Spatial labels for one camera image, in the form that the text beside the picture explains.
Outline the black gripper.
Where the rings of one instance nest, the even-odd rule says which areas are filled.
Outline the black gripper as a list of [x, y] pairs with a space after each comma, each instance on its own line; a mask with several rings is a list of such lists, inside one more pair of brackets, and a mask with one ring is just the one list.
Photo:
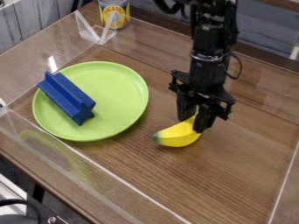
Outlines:
[[236, 100], [224, 88], [226, 79], [236, 79], [228, 72], [231, 54], [206, 57], [191, 54], [190, 72], [171, 71], [170, 89], [176, 93], [178, 118], [187, 120], [195, 116], [192, 129], [203, 133], [216, 117], [227, 120]]

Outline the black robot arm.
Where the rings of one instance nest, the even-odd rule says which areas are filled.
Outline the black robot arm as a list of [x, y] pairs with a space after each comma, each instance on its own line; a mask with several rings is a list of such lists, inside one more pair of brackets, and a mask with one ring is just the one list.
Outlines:
[[236, 100], [224, 88], [230, 74], [230, 60], [235, 57], [231, 47], [239, 35], [239, 0], [154, 0], [167, 14], [184, 13], [191, 8], [191, 68], [171, 71], [170, 89], [176, 93], [178, 117], [194, 119], [192, 130], [202, 133], [218, 118], [228, 119]]

